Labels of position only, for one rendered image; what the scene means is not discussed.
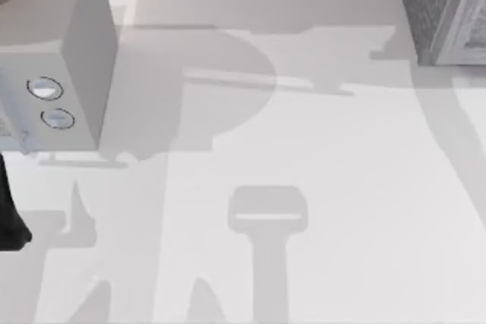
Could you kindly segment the pale microwave oven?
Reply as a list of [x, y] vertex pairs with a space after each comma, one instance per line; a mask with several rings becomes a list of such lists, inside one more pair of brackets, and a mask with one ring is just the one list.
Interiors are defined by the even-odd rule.
[[[103, 128], [118, 37], [109, 0], [0, 0], [0, 151], [91, 151]], [[57, 80], [61, 98], [32, 96], [26, 82]], [[64, 109], [67, 130], [40, 113]]]

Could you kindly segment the round microwave knob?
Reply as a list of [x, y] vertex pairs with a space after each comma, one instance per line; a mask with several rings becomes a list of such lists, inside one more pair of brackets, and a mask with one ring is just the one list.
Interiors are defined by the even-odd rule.
[[75, 124], [75, 117], [64, 109], [42, 111], [40, 118], [45, 125], [56, 130], [67, 130]]
[[63, 86], [51, 77], [41, 76], [27, 80], [26, 86], [32, 96], [44, 101], [57, 100], [64, 94]]

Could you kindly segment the grey cabinet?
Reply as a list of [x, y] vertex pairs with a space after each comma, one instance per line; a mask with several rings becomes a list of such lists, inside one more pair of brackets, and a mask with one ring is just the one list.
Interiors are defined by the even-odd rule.
[[486, 0], [402, 0], [420, 65], [486, 66]]

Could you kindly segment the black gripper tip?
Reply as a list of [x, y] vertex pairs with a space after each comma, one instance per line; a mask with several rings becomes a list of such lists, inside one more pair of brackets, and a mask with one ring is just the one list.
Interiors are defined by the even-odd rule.
[[20, 251], [32, 237], [14, 204], [5, 160], [0, 153], [0, 252]]

